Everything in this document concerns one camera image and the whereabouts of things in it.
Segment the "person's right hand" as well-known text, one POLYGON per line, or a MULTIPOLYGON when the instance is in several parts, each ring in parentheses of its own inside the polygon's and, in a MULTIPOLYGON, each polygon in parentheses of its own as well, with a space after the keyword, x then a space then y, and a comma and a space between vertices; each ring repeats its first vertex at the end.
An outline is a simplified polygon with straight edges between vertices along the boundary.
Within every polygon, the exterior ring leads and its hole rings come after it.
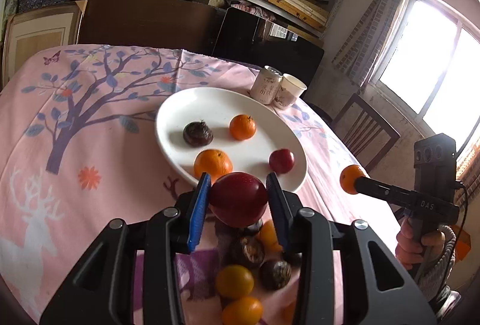
POLYGON ((396 240, 395 257, 407 271, 410 271, 414 265, 424 262, 424 252, 428 248, 430 249, 428 263, 436 262, 442 256, 446 238, 443 232, 436 230, 416 240, 409 219, 404 218, 396 240))

